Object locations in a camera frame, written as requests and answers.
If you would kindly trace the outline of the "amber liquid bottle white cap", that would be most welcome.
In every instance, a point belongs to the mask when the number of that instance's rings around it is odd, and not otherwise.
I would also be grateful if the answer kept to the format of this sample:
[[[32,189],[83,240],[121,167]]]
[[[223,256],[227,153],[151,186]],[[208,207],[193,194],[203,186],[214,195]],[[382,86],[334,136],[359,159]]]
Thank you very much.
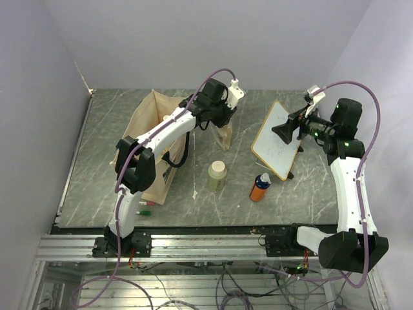
[[[232,140],[233,126],[231,122],[222,128],[216,128],[216,141],[223,150],[229,150]]]

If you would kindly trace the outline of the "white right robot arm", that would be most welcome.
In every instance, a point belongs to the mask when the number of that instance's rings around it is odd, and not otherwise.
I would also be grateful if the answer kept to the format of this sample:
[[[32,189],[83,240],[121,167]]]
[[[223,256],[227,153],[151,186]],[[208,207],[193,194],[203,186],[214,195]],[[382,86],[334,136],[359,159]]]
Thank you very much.
[[[367,273],[388,251],[388,240],[378,234],[368,206],[362,141],[355,138],[362,115],[361,103],[340,98],[329,120],[316,112],[302,108],[288,115],[284,124],[272,127],[272,132],[289,144],[297,132],[321,142],[327,155],[337,192],[338,223],[334,234],[317,227],[294,224],[295,234],[285,238],[285,250],[299,255],[306,248],[318,255],[324,268]]]

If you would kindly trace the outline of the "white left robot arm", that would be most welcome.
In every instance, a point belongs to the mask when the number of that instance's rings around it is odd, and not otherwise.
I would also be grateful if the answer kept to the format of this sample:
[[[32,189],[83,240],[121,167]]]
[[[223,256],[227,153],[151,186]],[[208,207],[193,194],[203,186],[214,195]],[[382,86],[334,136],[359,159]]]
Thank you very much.
[[[238,79],[226,86],[210,78],[153,129],[137,138],[127,136],[119,140],[115,166],[117,203],[104,233],[108,248],[116,256],[125,256],[131,250],[137,205],[156,179],[156,160],[161,153],[202,123],[213,123],[219,128],[226,125],[244,95]]]

